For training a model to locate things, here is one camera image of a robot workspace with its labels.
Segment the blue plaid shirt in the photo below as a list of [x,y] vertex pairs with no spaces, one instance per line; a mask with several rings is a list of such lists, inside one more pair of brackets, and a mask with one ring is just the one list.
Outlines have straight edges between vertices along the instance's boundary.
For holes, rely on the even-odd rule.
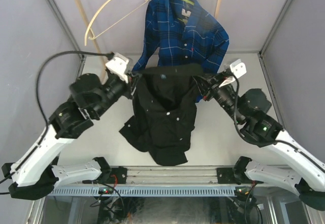
[[147,6],[143,52],[135,71],[145,69],[158,52],[159,66],[198,63],[206,73],[216,74],[229,47],[221,24],[197,0],[151,0]]

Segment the black shirt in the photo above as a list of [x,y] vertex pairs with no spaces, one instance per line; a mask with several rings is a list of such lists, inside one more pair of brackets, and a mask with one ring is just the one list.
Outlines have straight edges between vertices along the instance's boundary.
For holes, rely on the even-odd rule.
[[195,78],[203,73],[194,63],[139,71],[132,99],[134,114],[120,134],[136,150],[148,152],[158,165],[186,163],[200,94]]

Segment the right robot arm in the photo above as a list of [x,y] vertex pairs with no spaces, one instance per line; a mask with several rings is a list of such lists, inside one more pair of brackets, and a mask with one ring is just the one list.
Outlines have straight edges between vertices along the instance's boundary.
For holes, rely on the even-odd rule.
[[203,100],[215,99],[233,120],[240,138],[280,156],[289,169],[261,164],[241,156],[233,167],[237,182],[266,183],[295,194],[304,204],[324,211],[324,163],[303,148],[277,120],[267,114],[271,108],[264,92],[253,88],[238,95],[238,78],[231,71],[194,77]]

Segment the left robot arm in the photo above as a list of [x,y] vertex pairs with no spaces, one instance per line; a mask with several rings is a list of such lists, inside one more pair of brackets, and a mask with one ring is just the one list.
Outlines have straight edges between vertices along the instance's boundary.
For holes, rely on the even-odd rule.
[[108,71],[102,84],[96,74],[83,74],[69,86],[70,97],[61,104],[47,121],[44,132],[15,163],[5,163],[5,179],[12,179],[8,188],[13,199],[38,200],[59,186],[80,181],[106,183],[111,178],[111,167],[104,157],[74,166],[54,165],[53,160],[100,117],[118,99],[131,90],[132,76]]

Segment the left black mount plate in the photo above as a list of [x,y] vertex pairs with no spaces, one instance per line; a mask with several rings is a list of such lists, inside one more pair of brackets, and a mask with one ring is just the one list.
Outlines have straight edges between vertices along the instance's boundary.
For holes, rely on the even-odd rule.
[[126,184],[127,179],[127,168],[125,167],[113,167],[110,174],[101,174],[97,179],[94,180],[83,180],[83,184],[91,184],[95,182],[105,183],[105,184]]

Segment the right black mount plate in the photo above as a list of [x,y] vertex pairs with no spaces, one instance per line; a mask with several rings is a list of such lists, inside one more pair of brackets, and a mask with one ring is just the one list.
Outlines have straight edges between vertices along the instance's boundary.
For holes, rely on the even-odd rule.
[[219,184],[240,184],[231,167],[217,168],[216,175]]

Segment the cream wooden hanger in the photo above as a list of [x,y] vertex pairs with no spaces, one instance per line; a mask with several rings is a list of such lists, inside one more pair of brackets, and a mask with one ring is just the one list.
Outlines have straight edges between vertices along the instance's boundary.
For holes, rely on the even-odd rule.
[[94,13],[87,25],[84,45],[95,42],[100,37],[104,40],[121,40],[126,34],[138,34],[137,29],[144,25],[145,12],[150,0],[106,0]]

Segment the black mount plate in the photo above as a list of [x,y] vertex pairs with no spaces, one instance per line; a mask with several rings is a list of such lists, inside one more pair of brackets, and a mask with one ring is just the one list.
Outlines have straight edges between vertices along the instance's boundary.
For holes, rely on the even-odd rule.
[[217,168],[216,175],[219,184],[240,184],[231,167]]
[[126,184],[127,179],[127,168],[125,167],[113,167],[110,174],[101,174],[97,179],[94,180],[83,180],[83,184],[91,184],[95,182],[105,183],[105,184]]

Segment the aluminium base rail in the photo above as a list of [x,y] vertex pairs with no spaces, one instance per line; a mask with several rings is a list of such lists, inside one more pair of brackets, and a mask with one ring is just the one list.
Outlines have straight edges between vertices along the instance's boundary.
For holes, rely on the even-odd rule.
[[[131,185],[206,185],[219,184],[217,167],[125,167],[127,168],[126,184]],[[49,165],[42,179],[53,179],[55,186],[65,186],[83,180],[97,179],[102,173],[110,174],[112,167],[99,165],[98,162],[75,165]]]

